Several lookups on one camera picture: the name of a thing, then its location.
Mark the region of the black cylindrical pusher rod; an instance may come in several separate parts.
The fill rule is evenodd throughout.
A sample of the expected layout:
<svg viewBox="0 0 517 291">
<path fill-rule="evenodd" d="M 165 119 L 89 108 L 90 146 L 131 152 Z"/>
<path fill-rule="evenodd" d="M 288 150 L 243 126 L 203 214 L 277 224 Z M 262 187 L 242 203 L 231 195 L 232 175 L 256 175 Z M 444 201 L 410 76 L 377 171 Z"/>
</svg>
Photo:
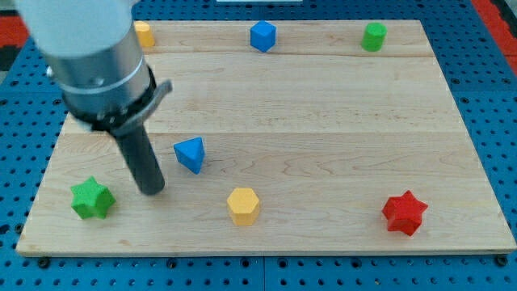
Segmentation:
<svg viewBox="0 0 517 291">
<path fill-rule="evenodd" d="M 115 140 L 139 191 L 147 196 L 158 194 L 165 187 L 165 179 L 145 127 L 116 135 Z"/>
</svg>

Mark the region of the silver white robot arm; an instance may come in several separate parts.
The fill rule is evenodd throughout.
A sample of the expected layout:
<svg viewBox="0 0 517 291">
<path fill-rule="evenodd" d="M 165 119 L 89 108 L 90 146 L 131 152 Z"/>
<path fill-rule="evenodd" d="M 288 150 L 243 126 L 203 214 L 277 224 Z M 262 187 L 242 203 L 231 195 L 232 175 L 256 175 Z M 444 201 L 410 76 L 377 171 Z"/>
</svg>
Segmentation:
<svg viewBox="0 0 517 291">
<path fill-rule="evenodd" d="M 172 91 L 157 84 L 133 25 L 133 1 L 16 0 L 15 7 L 61 88 L 65 105 L 109 133 L 141 191 L 165 187 L 145 121 Z"/>
</svg>

